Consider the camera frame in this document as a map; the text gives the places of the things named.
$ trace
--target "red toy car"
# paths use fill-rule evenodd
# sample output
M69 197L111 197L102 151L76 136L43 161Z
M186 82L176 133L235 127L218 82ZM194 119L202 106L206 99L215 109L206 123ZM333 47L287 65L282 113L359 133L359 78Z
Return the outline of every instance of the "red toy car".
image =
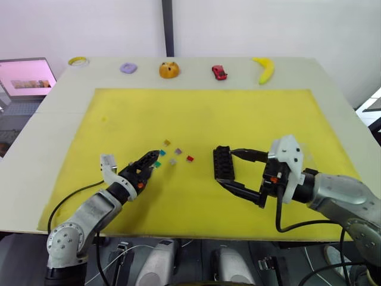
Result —
M224 68L221 65L212 66L212 72L217 80L224 80L227 78L227 73L225 73Z

